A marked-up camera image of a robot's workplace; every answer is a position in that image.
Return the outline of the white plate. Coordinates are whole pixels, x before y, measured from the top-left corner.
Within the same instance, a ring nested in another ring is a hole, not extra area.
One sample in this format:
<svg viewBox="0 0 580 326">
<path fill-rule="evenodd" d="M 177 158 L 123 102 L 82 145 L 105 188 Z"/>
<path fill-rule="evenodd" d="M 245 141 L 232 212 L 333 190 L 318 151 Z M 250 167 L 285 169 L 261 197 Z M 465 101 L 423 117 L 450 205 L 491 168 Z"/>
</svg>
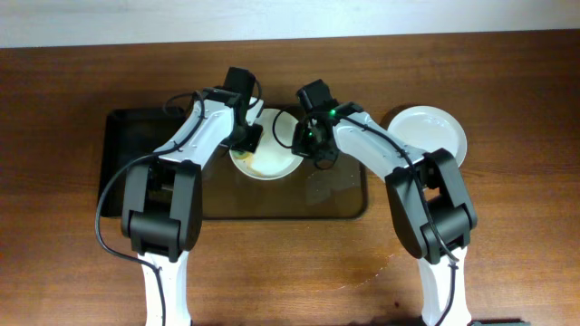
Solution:
<svg viewBox="0 0 580 326">
<path fill-rule="evenodd" d="M 234 150 L 229 156 L 235 167 L 248 177 L 258 180 L 276 180 L 293 173 L 303 159 L 282 147 L 272 133 L 272 126 L 279 109 L 263 109 L 256 123 L 263 127 L 262 136 L 254 153 L 245 159 L 235 159 Z"/>
</svg>

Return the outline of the green yellow sponge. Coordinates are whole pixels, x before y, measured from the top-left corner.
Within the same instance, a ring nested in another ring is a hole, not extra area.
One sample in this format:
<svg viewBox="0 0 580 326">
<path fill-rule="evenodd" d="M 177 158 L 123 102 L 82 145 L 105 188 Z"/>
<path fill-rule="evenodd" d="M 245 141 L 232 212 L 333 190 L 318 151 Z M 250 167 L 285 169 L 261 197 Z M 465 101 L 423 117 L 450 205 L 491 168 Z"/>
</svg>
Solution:
<svg viewBox="0 0 580 326">
<path fill-rule="evenodd" d="M 250 152 L 247 151 L 233 151 L 232 156 L 235 159 L 245 159 L 251 155 Z"/>
</svg>

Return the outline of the pale blue plate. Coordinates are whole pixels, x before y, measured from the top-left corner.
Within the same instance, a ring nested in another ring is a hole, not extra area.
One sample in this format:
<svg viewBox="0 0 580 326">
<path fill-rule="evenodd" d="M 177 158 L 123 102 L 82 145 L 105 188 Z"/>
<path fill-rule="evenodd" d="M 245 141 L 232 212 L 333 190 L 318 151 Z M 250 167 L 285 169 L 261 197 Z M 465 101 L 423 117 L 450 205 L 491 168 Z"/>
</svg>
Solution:
<svg viewBox="0 0 580 326">
<path fill-rule="evenodd" d="M 432 106 L 413 106 L 397 113 L 388 131 L 405 143 L 428 152 L 444 148 L 462 165 L 468 140 L 459 122 L 445 110 Z"/>
</svg>

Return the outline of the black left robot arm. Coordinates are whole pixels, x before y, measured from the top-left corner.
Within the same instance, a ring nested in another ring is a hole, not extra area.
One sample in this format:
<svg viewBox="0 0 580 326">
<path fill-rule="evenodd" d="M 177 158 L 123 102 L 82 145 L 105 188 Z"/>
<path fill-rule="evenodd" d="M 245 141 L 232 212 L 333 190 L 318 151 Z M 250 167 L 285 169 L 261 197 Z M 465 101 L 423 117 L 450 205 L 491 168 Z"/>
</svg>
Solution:
<svg viewBox="0 0 580 326">
<path fill-rule="evenodd" d="M 256 151 L 263 110 L 256 76 L 231 67 L 224 83 L 193 94 L 191 112 L 151 158 L 127 171 L 121 231 L 142 266 L 149 325 L 190 325 L 187 262 L 202 226 L 202 170 L 220 146 Z"/>
</svg>

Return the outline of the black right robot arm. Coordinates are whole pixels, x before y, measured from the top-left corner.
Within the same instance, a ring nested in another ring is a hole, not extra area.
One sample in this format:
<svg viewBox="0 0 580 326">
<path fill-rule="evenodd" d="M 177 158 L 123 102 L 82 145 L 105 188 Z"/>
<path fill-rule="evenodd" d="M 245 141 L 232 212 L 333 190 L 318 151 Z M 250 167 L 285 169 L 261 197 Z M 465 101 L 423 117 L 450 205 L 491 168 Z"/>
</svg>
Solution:
<svg viewBox="0 0 580 326">
<path fill-rule="evenodd" d="M 343 153 L 383 180 L 395 234 L 420 268 L 423 323 L 471 324 L 465 258 L 478 218 L 456 159 L 446 149 L 397 139 L 359 104 L 339 102 L 322 80 L 296 97 L 304 116 L 295 126 L 294 154 L 333 164 Z"/>
</svg>

